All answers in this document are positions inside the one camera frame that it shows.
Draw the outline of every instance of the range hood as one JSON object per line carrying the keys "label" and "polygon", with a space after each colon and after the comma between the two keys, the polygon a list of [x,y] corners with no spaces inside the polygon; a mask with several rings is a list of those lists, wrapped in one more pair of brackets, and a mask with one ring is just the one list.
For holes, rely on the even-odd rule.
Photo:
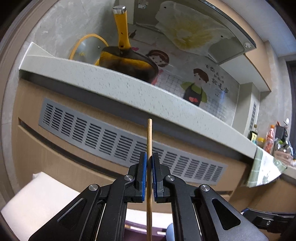
{"label": "range hood", "polygon": [[[180,26],[180,18],[184,18],[182,24],[190,22],[187,27]],[[204,0],[135,0],[133,23],[163,33],[179,49],[204,55],[217,64],[256,48],[254,40],[233,19]],[[208,42],[191,48],[188,39],[193,45]]]}

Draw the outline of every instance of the pan handle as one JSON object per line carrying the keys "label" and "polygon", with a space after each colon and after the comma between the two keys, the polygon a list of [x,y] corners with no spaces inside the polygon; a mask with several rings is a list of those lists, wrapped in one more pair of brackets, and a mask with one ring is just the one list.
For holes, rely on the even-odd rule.
{"label": "pan handle", "polygon": [[113,14],[118,31],[118,47],[119,49],[130,49],[131,45],[128,40],[128,21],[125,6],[113,7]]}

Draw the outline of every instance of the cartoon apron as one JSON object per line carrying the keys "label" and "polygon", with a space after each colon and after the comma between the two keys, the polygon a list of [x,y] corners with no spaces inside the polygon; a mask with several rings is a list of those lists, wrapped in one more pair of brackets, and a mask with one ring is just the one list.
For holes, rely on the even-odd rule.
{"label": "cartoon apron", "polygon": [[200,94],[196,93],[195,91],[193,91],[191,89],[191,87],[194,85],[194,83],[192,85],[190,85],[186,90],[185,90],[185,93],[184,93],[184,96],[183,96],[183,99],[184,100],[187,100],[189,101],[190,103],[196,105],[196,106],[199,106],[200,105],[200,102],[202,100],[202,93],[203,93],[203,90]]}

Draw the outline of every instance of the cartoon hair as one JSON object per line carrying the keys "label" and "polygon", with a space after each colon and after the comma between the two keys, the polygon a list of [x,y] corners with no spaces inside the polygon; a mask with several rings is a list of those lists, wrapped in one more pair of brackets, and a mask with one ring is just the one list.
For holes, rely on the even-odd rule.
{"label": "cartoon hair", "polygon": [[203,80],[204,82],[206,82],[206,83],[209,82],[209,77],[208,77],[207,73],[204,72],[203,70],[201,70],[201,69],[194,69],[194,70],[193,70],[193,73],[194,73],[194,74],[198,74],[198,75],[202,78],[202,80]]}
{"label": "cartoon hair", "polygon": [[169,64],[170,62],[170,58],[168,57],[168,55],[160,50],[150,50],[148,54],[146,54],[147,57],[151,57],[151,56],[158,56],[160,57],[160,59],[164,62],[163,64],[158,64],[159,67],[165,67]]}

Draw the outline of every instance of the green shirt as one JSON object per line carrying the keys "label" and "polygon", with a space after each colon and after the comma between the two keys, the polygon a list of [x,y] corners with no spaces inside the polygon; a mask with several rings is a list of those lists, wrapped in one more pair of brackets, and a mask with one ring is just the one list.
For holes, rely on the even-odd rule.
{"label": "green shirt", "polygon": [[[192,85],[192,82],[184,82],[183,84],[181,84],[182,89],[187,90],[187,88]],[[202,102],[207,103],[207,95],[206,93],[202,90],[201,87],[198,87],[197,85],[193,85],[191,86],[191,89],[197,93],[197,94],[202,94]]]}

